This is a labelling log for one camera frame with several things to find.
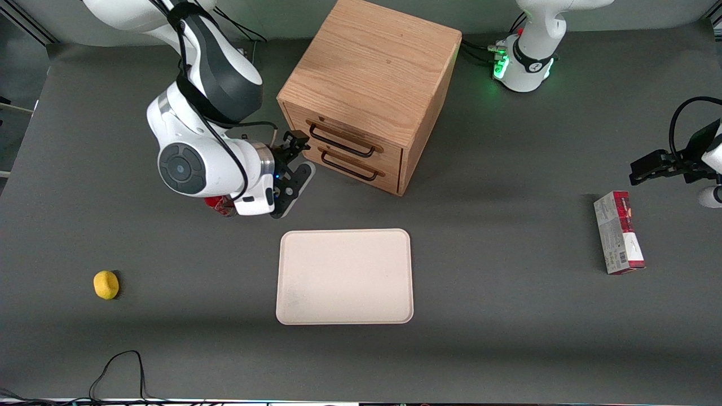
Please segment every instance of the black metal handle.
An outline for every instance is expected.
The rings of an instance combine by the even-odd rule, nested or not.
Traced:
[[[378,171],[377,171],[377,170],[374,170],[374,171],[373,171],[373,176],[363,176],[362,174],[360,174],[360,173],[358,173],[358,172],[354,172],[353,170],[350,170],[350,169],[348,169],[348,168],[344,168],[343,166],[340,166],[340,165],[337,164],[337,163],[333,163],[333,162],[331,162],[330,160],[327,160],[327,159],[326,159],[326,154],[327,154],[327,153],[328,153],[327,151],[323,151],[323,152],[321,153],[321,161],[323,161],[323,163],[325,163],[325,164],[327,164],[327,165],[330,165],[330,166],[332,166],[332,167],[334,167],[334,168],[336,168],[336,169],[338,169],[338,170],[342,170],[342,171],[344,171],[345,173],[348,173],[348,174],[351,175],[351,176],[356,176],[357,178],[362,179],[362,180],[367,181],[367,182],[373,181],[374,179],[376,179],[376,176],[378,176]]]
[[[341,150],[343,150],[343,151],[346,151],[346,152],[348,152],[348,153],[351,153],[351,154],[353,154],[353,155],[360,156],[360,157],[362,157],[362,158],[368,158],[368,157],[370,157],[370,156],[373,154],[374,151],[376,151],[376,147],[371,147],[371,149],[368,150],[368,152],[356,151],[356,150],[354,150],[353,148],[349,148],[349,147],[347,147],[346,145],[339,144],[338,142],[335,142],[335,141],[332,140],[332,139],[328,139],[328,138],[322,137],[322,136],[320,136],[320,135],[318,135],[318,134],[314,134],[313,130],[315,130],[315,129],[316,129],[316,125],[315,125],[315,124],[311,124],[311,128],[308,130],[313,138],[316,138],[317,140],[323,141],[323,142],[325,142],[326,144],[331,145],[332,147],[339,148],[339,149],[341,149]]]

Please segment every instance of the table surface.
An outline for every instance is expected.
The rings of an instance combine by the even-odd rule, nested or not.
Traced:
[[[265,104],[249,120],[283,122],[274,98],[307,45],[258,47]],[[627,178],[666,148],[683,100],[721,94],[708,23],[571,33],[531,94],[461,59],[406,196],[319,168],[282,220],[227,220],[163,185],[145,108],[175,77],[170,48],[52,53],[0,198],[2,386],[82,396],[136,349],[161,397],[722,402],[722,213],[697,204],[701,183]],[[690,107],[679,143],[719,114]],[[615,189],[631,190],[648,265],[618,277],[592,206]],[[281,325],[281,237],[352,228],[409,232],[414,318]],[[101,269],[120,271],[120,300],[94,295]],[[137,396],[134,362],[98,394]]]

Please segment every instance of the green led light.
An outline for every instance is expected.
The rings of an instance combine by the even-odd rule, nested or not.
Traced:
[[[544,74],[544,78],[546,79],[549,77],[549,73],[552,71],[552,65],[554,64],[554,58],[552,58],[551,61],[549,61],[549,67],[547,68],[547,73]]]
[[[504,73],[506,73],[506,67],[509,66],[509,57],[504,56],[500,61],[496,63],[496,66],[494,66],[494,76],[497,79],[501,79],[504,77]]]

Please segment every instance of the wood grain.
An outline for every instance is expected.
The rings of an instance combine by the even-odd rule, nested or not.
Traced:
[[[326,156],[327,160],[330,160],[333,163],[336,163],[337,165],[343,166],[346,169],[353,170],[354,172],[358,172],[359,174],[363,176],[372,176],[374,173],[377,173],[376,179],[373,181],[365,181],[361,178],[350,176],[353,179],[356,179],[358,181],[361,181],[363,183],[369,184],[371,186],[377,187],[383,191],[387,191],[388,193],[398,195],[399,190],[399,175],[398,173],[386,173],[383,170],[379,168],[372,168],[369,165],[366,165],[364,162],[361,162],[360,160],[356,160],[352,157],[348,156],[341,156],[340,154],[337,154],[334,152],[329,152],[328,148],[325,147],[319,147],[319,146],[313,146],[310,150],[303,151],[303,156],[305,156],[307,159],[312,160],[315,163],[318,163],[319,165],[325,166],[326,168],[335,170],[338,173],[343,173],[346,176],[349,176],[348,173],[339,170],[337,168],[334,168],[330,165],[325,164],[321,159],[321,154],[323,151],[326,151],[328,154]]]
[[[361,0],[339,0],[279,93],[410,147],[461,33]]]
[[[388,142],[382,142],[376,138],[370,139],[365,134],[358,134],[347,131],[346,129],[334,128],[335,126],[330,124],[327,120],[319,120],[318,115],[314,115],[310,111],[298,108],[294,105],[288,105],[286,111],[288,112],[293,129],[303,131],[310,136],[310,125],[317,124],[320,127],[314,130],[316,134],[361,152],[366,152],[371,147],[374,147],[374,153],[368,158],[358,157],[315,138],[311,138],[309,141],[309,144],[312,147],[322,147],[333,152],[335,155],[348,157],[352,160],[358,160],[366,165],[369,165],[371,168],[380,169],[389,176],[399,176],[401,148],[389,144]]]
[[[429,140],[431,131],[433,131],[434,125],[436,125],[436,120],[439,118],[441,108],[444,106],[444,102],[446,101],[446,93],[448,91],[449,82],[451,82],[451,74],[453,73],[455,63],[456,54],[453,56],[453,58],[449,59],[446,71],[444,75],[440,78],[439,84],[436,87],[436,95],[434,95],[434,98],[431,100],[431,104],[429,104],[424,119],[419,125],[414,144],[408,150],[406,150],[406,153],[404,153],[404,159],[403,162],[401,162],[401,180],[399,182],[399,195],[403,196],[406,192],[406,188],[409,187],[411,176],[416,170],[416,165],[419,163],[421,153],[424,152],[424,148],[426,147],[426,143]]]
[[[460,43],[457,30],[338,0],[277,99],[293,129],[309,134],[316,124],[322,137],[378,151],[363,158],[312,138],[306,158],[328,166],[321,162],[327,151],[364,176],[380,171],[366,183],[402,196],[443,107]]]

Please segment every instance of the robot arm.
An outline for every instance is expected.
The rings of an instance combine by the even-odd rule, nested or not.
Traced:
[[[636,186],[655,178],[670,178],[683,175],[686,183],[700,179],[716,180],[717,186],[709,186],[699,194],[702,206],[722,208],[722,119],[714,121],[697,131],[687,146],[677,151],[674,146],[674,127],[682,110],[695,101],[722,104],[722,100],[708,97],[691,98],[677,108],[669,129],[669,149],[652,151],[633,162],[630,167],[630,182]]]
[[[227,196],[241,215],[285,215],[314,173],[310,163],[288,168],[308,138],[291,131],[275,147],[225,135],[261,107],[263,82],[208,14],[215,1],[85,4],[109,25],[163,39],[182,56],[178,78],[147,109],[165,184],[186,196]]]
[[[607,6],[614,0],[516,0],[528,19],[521,35],[512,33],[499,40],[494,49],[504,56],[494,71],[494,78],[515,92],[531,92],[549,76],[554,51],[557,50],[567,22],[563,12],[591,10]]]

